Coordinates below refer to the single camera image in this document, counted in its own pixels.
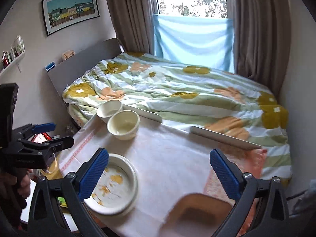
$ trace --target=cream bowl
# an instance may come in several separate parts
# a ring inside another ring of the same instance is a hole
[[[101,104],[97,115],[103,122],[107,123],[111,116],[123,110],[123,104],[119,100],[110,100]]]
[[[85,204],[103,215],[117,215],[128,210],[138,192],[138,181],[133,164],[118,154],[109,154],[109,163],[104,169],[90,198]]]
[[[121,111],[113,115],[107,124],[108,131],[116,138],[126,141],[134,138],[140,118],[134,111]]]

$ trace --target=light blue fabric over window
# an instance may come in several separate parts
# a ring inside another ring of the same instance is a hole
[[[233,72],[230,19],[154,14],[155,55]]]

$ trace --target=stacked plates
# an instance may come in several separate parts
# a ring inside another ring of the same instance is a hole
[[[138,193],[138,181],[133,164],[123,156],[109,154],[104,169],[86,205],[103,215],[118,215],[132,209]]]

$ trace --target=metal bolt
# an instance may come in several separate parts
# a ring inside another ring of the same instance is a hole
[[[70,172],[67,174],[67,178],[74,178],[75,177],[75,172]]]
[[[277,176],[273,177],[273,181],[275,181],[276,183],[281,182],[280,178]]]
[[[246,173],[244,173],[244,177],[245,177],[246,179],[251,179],[251,178],[252,178],[252,174],[246,172]]]
[[[44,181],[45,181],[45,177],[44,177],[44,176],[40,176],[37,180],[38,180],[39,182],[44,182]]]

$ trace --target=white wall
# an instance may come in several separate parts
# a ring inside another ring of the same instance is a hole
[[[280,95],[289,111],[293,179],[288,194],[306,188],[316,178],[316,22],[301,0],[290,0],[292,42]]]
[[[20,63],[0,76],[1,83],[16,82],[19,86],[14,112],[14,127],[27,123],[55,122],[55,133],[64,131],[69,122],[67,110],[56,94],[44,67],[61,62],[66,50],[76,53],[91,45],[115,37],[106,0],[97,0],[99,18],[64,28],[46,36],[42,16],[42,0],[16,0],[0,26],[0,51],[9,50],[17,35],[26,49]]]

